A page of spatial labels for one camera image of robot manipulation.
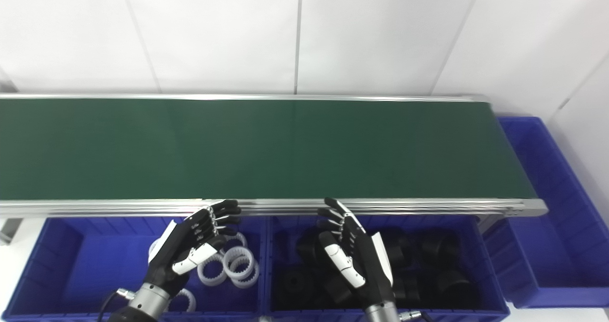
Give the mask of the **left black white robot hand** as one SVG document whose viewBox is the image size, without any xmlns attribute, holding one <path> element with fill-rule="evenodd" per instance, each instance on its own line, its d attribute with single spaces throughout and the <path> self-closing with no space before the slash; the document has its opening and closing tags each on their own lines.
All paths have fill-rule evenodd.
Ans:
<svg viewBox="0 0 609 322">
<path fill-rule="evenodd" d="M 237 199 L 224 199 L 168 226 L 149 259 L 143 288 L 176 296 L 188 283 L 190 272 L 236 234 L 231 226 L 241 222 L 240 214 Z"/>
</svg>

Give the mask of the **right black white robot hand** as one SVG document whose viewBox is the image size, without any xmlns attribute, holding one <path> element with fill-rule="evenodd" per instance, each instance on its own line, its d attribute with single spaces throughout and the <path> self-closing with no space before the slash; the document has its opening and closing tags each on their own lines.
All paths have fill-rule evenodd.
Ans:
<svg viewBox="0 0 609 322">
<path fill-rule="evenodd" d="M 318 241 L 331 265 L 356 292 L 364 309 L 395 304 L 393 274 L 379 233 L 368 233 L 341 201 L 326 197 L 317 210 Z"/>
</svg>

